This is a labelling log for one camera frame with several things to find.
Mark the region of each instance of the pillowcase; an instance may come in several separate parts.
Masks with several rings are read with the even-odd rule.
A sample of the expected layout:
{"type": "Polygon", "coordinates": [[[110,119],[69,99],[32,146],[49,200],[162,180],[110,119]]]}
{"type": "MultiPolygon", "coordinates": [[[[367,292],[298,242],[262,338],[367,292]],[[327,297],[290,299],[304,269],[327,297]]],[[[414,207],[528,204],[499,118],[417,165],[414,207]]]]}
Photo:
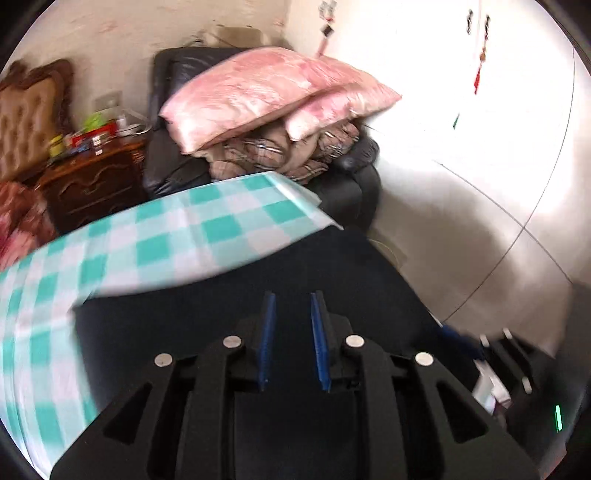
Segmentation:
{"type": "Polygon", "coordinates": [[[183,154],[236,137],[301,105],[310,95],[350,82],[328,62],[280,47],[247,50],[186,83],[160,116],[183,154]]]}
{"type": "Polygon", "coordinates": [[[389,108],[402,98],[369,73],[330,57],[320,60],[344,72],[351,83],[311,98],[285,117],[285,129],[294,142],[341,120],[351,120],[389,108]]]}

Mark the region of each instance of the hanging ornament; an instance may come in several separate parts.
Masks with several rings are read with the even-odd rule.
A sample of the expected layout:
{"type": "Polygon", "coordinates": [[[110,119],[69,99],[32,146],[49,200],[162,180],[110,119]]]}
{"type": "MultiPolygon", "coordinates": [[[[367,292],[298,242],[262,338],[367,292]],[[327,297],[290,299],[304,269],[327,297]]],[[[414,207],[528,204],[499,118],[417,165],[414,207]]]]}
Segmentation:
{"type": "Polygon", "coordinates": [[[474,95],[478,93],[478,86],[480,85],[480,72],[482,71],[482,64],[486,61],[486,42],[488,42],[488,26],[490,22],[491,18],[487,15],[486,23],[484,25],[484,45],[482,46],[482,52],[480,54],[480,66],[478,67],[476,80],[474,80],[474,95]]]}
{"type": "Polygon", "coordinates": [[[335,21],[335,8],[336,8],[336,1],[332,0],[330,3],[322,2],[318,7],[318,11],[320,13],[320,18],[326,21],[326,25],[322,28],[321,32],[324,35],[322,42],[320,42],[320,47],[318,48],[318,52],[316,53],[317,57],[321,57],[324,55],[324,51],[329,43],[329,37],[334,33],[334,29],[330,26],[331,23],[335,21]]]}

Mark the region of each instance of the teal checkered cloth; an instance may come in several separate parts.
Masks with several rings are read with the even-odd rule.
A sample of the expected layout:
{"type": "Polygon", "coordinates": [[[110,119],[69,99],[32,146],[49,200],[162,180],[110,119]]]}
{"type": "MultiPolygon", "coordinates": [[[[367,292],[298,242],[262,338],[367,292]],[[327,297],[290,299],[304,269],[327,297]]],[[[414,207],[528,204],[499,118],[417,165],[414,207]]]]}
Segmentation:
{"type": "Polygon", "coordinates": [[[276,173],[197,187],[91,223],[0,274],[0,419],[48,478],[98,414],[72,307],[212,277],[334,222],[276,173]]]}

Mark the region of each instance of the leather recliner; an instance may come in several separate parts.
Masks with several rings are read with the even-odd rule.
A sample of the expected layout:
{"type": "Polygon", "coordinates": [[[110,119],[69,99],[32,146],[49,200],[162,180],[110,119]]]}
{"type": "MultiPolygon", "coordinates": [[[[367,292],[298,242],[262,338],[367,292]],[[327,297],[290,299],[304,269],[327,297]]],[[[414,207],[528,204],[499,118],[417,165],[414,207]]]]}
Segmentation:
{"type": "MultiPolygon", "coordinates": [[[[152,133],[144,161],[143,183],[151,198],[210,183],[204,158],[182,155],[158,116],[164,102],[186,82],[242,48],[169,48],[154,57],[149,118],[152,133]]],[[[373,163],[378,144],[362,134],[351,151],[334,160],[328,171],[306,186],[318,195],[320,208],[344,227],[367,231],[374,219],[381,189],[373,163]]]]}

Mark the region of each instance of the wooden dresser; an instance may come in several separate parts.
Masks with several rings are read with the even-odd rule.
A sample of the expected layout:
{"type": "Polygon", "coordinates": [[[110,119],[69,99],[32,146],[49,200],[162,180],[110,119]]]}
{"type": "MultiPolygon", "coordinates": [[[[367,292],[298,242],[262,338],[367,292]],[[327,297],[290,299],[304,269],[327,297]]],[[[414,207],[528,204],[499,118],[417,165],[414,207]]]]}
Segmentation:
{"type": "Polygon", "coordinates": [[[146,201],[144,148],[144,139],[115,138],[101,150],[91,149],[45,170],[35,189],[47,200],[60,233],[146,201]]]}

